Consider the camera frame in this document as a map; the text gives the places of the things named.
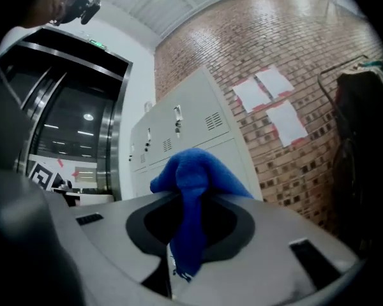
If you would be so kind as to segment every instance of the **ceiling light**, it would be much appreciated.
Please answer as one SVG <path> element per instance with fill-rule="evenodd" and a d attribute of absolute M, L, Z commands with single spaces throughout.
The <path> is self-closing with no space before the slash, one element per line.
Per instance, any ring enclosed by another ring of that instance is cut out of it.
<path fill-rule="evenodd" d="M 84 119 L 88 121 L 94 120 L 94 117 L 90 115 L 89 113 L 84 114 Z"/>
<path fill-rule="evenodd" d="M 85 132 L 85 131 L 77 131 L 77 133 L 78 134 L 83 134 L 83 135 L 88 135 L 88 136 L 94 136 L 94 134 L 92 134 L 92 133 L 87 133 L 87 132 Z"/>

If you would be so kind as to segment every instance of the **ceiling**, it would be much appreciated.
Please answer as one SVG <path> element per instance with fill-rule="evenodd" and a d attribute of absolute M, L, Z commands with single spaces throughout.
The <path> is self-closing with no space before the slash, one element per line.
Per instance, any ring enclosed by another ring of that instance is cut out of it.
<path fill-rule="evenodd" d="M 128 34 L 149 48 L 154 49 L 175 28 L 205 7 L 219 0 L 101 0 L 108 12 L 100 12 L 110 22 L 117 23 L 120 17 L 128 18 Z M 112 12 L 108 5 L 122 13 Z"/>

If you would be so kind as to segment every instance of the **green exit sign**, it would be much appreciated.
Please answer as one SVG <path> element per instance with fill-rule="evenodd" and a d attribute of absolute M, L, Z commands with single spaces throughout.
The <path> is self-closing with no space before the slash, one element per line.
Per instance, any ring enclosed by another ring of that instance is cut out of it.
<path fill-rule="evenodd" d="M 102 43 L 99 43 L 95 40 L 89 40 L 90 44 L 92 45 L 95 45 L 96 47 L 98 48 L 101 48 L 102 50 L 106 50 L 107 49 L 107 46 L 106 45 L 103 45 Z"/>

